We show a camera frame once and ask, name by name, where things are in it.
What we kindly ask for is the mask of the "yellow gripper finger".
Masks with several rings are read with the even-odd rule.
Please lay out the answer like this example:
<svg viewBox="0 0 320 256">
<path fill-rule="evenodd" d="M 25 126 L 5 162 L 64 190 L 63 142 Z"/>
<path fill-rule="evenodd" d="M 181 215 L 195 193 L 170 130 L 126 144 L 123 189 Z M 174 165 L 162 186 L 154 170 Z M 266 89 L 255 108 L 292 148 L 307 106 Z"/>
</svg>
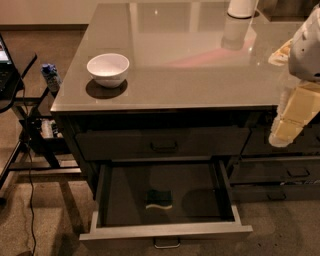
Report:
<svg viewBox="0 0 320 256">
<path fill-rule="evenodd" d="M 292 40 L 289 39 L 280 48 L 273 52 L 268 59 L 268 63 L 275 66 L 285 65 L 288 62 L 289 53 L 291 49 L 291 42 Z"/>
<path fill-rule="evenodd" d="M 269 139 L 292 142 L 319 112 L 319 83 L 301 81 L 295 88 L 286 88 L 280 96 Z"/>
</svg>

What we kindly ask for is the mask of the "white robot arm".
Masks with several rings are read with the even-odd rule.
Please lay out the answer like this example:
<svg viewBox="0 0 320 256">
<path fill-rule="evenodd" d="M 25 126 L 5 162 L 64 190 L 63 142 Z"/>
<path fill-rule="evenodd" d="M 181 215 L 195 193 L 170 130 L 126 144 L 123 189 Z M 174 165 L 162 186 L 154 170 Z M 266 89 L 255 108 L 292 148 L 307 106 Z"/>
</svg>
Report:
<svg viewBox="0 0 320 256">
<path fill-rule="evenodd" d="M 285 88 L 273 120 L 269 143 L 287 147 L 320 112 L 320 6 L 316 5 L 293 38 L 271 54 L 272 65 L 288 64 L 300 82 Z"/>
</svg>

